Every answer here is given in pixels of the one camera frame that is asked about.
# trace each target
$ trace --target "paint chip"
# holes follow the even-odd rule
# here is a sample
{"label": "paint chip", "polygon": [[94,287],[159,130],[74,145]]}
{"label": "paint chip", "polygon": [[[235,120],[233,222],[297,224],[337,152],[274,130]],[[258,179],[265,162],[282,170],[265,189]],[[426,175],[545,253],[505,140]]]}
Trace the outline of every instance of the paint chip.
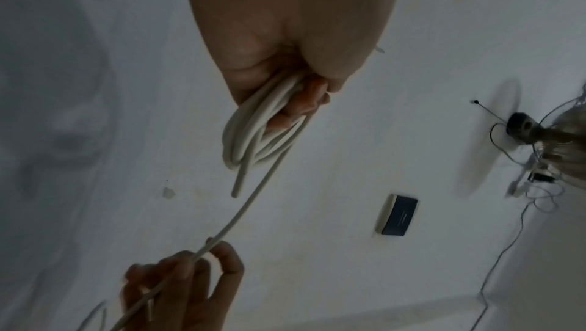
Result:
{"label": "paint chip", "polygon": [[163,197],[165,197],[167,200],[170,200],[171,198],[175,197],[175,191],[165,187],[163,188]]}

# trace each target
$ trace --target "hand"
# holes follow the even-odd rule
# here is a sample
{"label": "hand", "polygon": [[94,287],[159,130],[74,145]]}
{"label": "hand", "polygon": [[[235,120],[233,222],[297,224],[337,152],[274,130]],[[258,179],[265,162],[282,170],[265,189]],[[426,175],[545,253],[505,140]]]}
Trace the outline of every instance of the hand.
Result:
{"label": "hand", "polygon": [[131,266],[122,301],[127,310],[140,300],[142,289],[152,289],[164,278],[168,285],[154,299],[152,320],[143,307],[126,325],[126,331],[220,331],[244,274],[244,266],[232,246],[219,242],[210,252],[218,258],[222,276],[208,297],[210,265],[205,259],[193,264],[192,252],[182,251],[158,264]]}
{"label": "hand", "polygon": [[395,0],[190,0],[208,50],[237,104],[281,70],[315,75],[268,124],[291,126],[328,103],[375,48]]}

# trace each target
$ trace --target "cord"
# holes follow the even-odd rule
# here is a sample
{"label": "cord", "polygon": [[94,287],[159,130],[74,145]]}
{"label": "cord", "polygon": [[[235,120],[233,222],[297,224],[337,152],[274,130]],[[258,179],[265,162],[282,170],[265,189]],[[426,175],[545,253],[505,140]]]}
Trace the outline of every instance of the cord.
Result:
{"label": "cord", "polygon": [[[196,262],[205,253],[210,251],[238,223],[238,220],[246,213],[273,174],[277,171],[277,168],[287,155],[296,138],[311,120],[312,115],[309,114],[298,120],[292,128],[265,134],[267,121],[285,107],[289,99],[303,88],[303,79],[309,74],[310,72],[308,70],[278,73],[241,104],[228,120],[222,133],[222,158],[224,164],[230,170],[238,171],[232,189],[232,197],[237,198],[239,196],[251,166],[270,161],[274,161],[274,163],[236,215],[234,215],[215,237],[195,252],[192,256],[193,262]],[[136,304],[126,311],[110,331],[122,330],[139,309],[144,307],[150,299],[154,298],[167,286],[167,282],[168,279],[164,279],[151,291],[146,293]],[[104,302],[98,304],[84,319],[78,331],[84,331],[88,323],[104,305]]]}
{"label": "cord", "polygon": [[[498,145],[496,145],[494,143],[493,137],[492,137],[492,132],[497,125],[503,125],[506,127],[506,125],[504,125],[502,123],[496,123],[493,125],[492,128],[490,128],[489,137],[490,137],[490,141],[492,142],[492,144],[496,148],[498,148],[501,152],[503,152],[509,158],[509,160],[513,161],[515,164],[524,165],[523,163],[514,160],[505,150],[503,150],[501,147],[499,147]],[[523,232],[523,229],[525,228],[525,221],[524,221],[525,213],[529,209],[529,206],[534,205],[535,209],[537,209],[539,212],[544,213],[544,214],[552,214],[555,211],[559,210],[560,207],[557,204],[557,202],[555,202],[554,199],[556,197],[563,195],[565,193],[566,189],[563,186],[560,186],[559,184],[556,184],[556,185],[558,185],[560,187],[560,192],[556,193],[555,195],[552,194],[551,192],[549,192],[545,188],[536,186],[534,183],[532,183],[532,185],[531,185],[532,188],[541,189],[542,191],[545,191],[545,193],[547,193],[548,195],[547,196],[530,197],[529,194],[527,192],[525,192],[525,196],[527,198],[531,199],[531,201],[525,205],[525,208],[521,212],[521,219],[520,219],[521,220],[521,228],[519,229],[519,232],[517,232],[517,235],[515,236],[513,241],[503,251],[501,251],[499,256],[496,258],[496,261],[494,262],[493,266],[490,268],[486,277],[484,278],[484,281],[482,282],[482,286],[480,287],[480,298],[482,299],[482,303],[484,304],[484,309],[482,310],[482,312],[480,313],[478,318],[476,318],[476,321],[474,321],[474,324],[472,325],[472,328],[470,329],[470,331],[476,330],[476,327],[478,327],[478,325],[480,324],[480,322],[484,318],[486,312],[488,311],[488,308],[490,305],[487,301],[486,295],[484,294],[484,290],[487,287],[487,284],[490,281],[490,278],[492,277],[494,270],[498,267],[499,263],[501,262],[502,257],[517,243],[517,240],[519,239],[519,237],[521,237],[521,233]],[[551,202],[554,204],[554,207],[550,210],[541,209],[539,206],[537,206],[536,201],[539,199],[542,199],[542,198],[551,199]]]}
{"label": "cord", "polygon": [[525,163],[523,163],[523,162],[520,162],[520,161],[517,161],[517,160],[513,159],[513,158],[511,157],[511,155],[510,155],[510,154],[509,154],[507,151],[505,151],[505,150],[504,150],[504,148],[502,148],[501,146],[499,146],[498,144],[496,144],[496,143],[494,142],[494,140],[493,140],[493,130],[494,130],[494,129],[495,129],[497,126],[498,126],[498,125],[504,126],[505,128],[507,127],[507,125],[505,125],[505,124],[503,124],[503,123],[496,123],[496,124],[494,124],[494,125],[493,125],[493,127],[492,127],[492,128],[490,128],[490,132],[488,132],[488,137],[490,138],[490,142],[491,142],[491,143],[492,143],[492,144],[493,144],[493,145],[494,145],[494,146],[495,146],[495,147],[496,147],[496,148],[497,148],[499,151],[503,152],[503,153],[505,154],[505,156],[506,156],[506,157],[508,157],[508,159],[509,159],[509,160],[513,161],[513,162],[514,162],[515,164],[517,164],[517,165],[525,166]]}

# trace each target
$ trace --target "black wire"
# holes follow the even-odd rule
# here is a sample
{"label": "black wire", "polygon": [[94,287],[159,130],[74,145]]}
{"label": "black wire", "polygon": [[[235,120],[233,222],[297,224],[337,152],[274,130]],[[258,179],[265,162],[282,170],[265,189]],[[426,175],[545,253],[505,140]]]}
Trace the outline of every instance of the black wire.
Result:
{"label": "black wire", "polygon": [[[503,152],[505,155],[507,155],[507,157],[509,158],[509,160],[513,161],[515,164],[519,164],[519,165],[524,165],[521,162],[518,162],[516,160],[514,160],[505,150],[503,150],[501,147],[499,147],[498,145],[496,145],[493,141],[493,130],[497,125],[503,125],[506,127],[506,125],[501,124],[501,123],[496,123],[493,125],[492,128],[490,128],[490,133],[489,133],[489,137],[490,137],[490,141],[493,143],[493,145],[498,148],[501,152]],[[560,186],[560,192],[558,192],[557,194],[552,194],[551,192],[549,192],[547,189],[536,186],[536,185],[531,185],[532,188],[537,188],[537,189],[541,189],[542,191],[545,191],[545,193],[547,193],[547,196],[539,196],[539,197],[530,197],[529,194],[527,192],[525,192],[525,196],[527,198],[530,198],[531,201],[527,203],[527,205],[525,205],[525,208],[523,209],[522,213],[521,213],[521,228],[519,229],[519,232],[517,233],[517,235],[515,236],[514,240],[503,250],[501,251],[501,253],[499,254],[499,256],[496,258],[496,261],[494,262],[493,266],[490,268],[490,270],[487,273],[487,276],[484,278],[484,281],[482,282],[482,286],[480,287],[480,298],[482,299],[482,302],[484,303],[484,309],[482,310],[481,314],[478,316],[478,318],[476,319],[476,321],[474,322],[474,324],[472,325],[472,328],[470,329],[470,331],[475,331],[476,327],[480,324],[480,322],[482,321],[482,319],[484,318],[484,315],[487,313],[488,311],[488,300],[486,298],[486,296],[484,295],[484,290],[487,287],[488,282],[490,281],[490,278],[493,275],[494,270],[498,267],[499,263],[501,262],[502,257],[516,244],[517,240],[519,239],[519,237],[521,237],[521,233],[523,232],[523,228],[525,228],[525,213],[527,212],[527,210],[529,209],[529,206],[534,205],[534,207],[539,210],[540,212],[544,213],[544,214],[552,214],[555,211],[557,211],[560,207],[559,205],[555,202],[555,198],[558,196],[563,195],[566,192],[566,189],[563,186]],[[553,202],[554,207],[551,210],[543,210],[541,209],[539,206],[537,206],[536,201],[541,199],[541,198],[550,198],[551,202]]]}
{"label": "black wire", "polygon": [[513,159],[513,158],[511,157],[511,155],[510,155],[508,152],[506,152],[506,151],[505,151],[505,150],[504,150],[502,147],[500,147],[498,144],[494,143],[494,140],[493,140],[493,130],[494,130],[496,127],[497,127],[497,125],[502,125],[502,126],[504,126],[505,128],[507,127],[507,125],[505,125],[505,124],[503,124],[503,123],[496,123],[496,124],[494,124],[494,125],[493,125],[493,127],[492,127],[492,128],[490,128],[490,132],[488,133],[488,137],[490,138],[490,142],[491,142],[491,143],[492,143],[492,144],[493,144],[493,145],[494,145],[494,146],[495,146],[495,147],[496,147],[496,148],[497,148],[499,151],[503,152],[503,153],[506,155],[506,157],[508,157],[508,159],[509,159],[509,160],[513,161],[513,162],[514,162],[515,164],[517,164],[517,165],[525,166],[525,163],[523,163],[523,162],[519,162],[519,161],[517,161],[517,160]]}

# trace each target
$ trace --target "coiled white cord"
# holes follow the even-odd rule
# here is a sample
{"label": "coiled white cord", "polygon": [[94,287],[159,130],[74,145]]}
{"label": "coiled white cord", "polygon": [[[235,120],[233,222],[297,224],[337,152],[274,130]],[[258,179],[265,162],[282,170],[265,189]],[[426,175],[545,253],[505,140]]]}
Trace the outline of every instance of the coiled white cord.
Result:
{"label": "coiled white cord", "polygon": [[[232,115],[222,134],[224,163],[231,170],[238,170],[236,182],[232,190],[232,197],[239,196],[244,180],[252,165],[275,161],[267,175],[255,188],[240,210],[226,224],[226,226],[213,237],[205,246],[198,250],[192,257],[193,262],[199,260],[210,251],[222,238],[238,223],[238,220],[246,213],[255,198],[262,191],[275,173],[279,164],[287,155],[291,145],[299,134],[305,129],[311,114],[299,119],[290,129],[274,131],[265,134],[267,121],[284,108],[295,93],[303,89],[303,80],[310,74],[308,70],[293,72],[281,72],[271,78],[262,88],[246,100]],[[110,331],[120,331],[132,316],[148,301],[155,297],[165,286],[168,280],[161,281],[142,299],[134,304],[111,328]],[[86,317],[79,330],[83,331],[91,321],[97,309]]]}

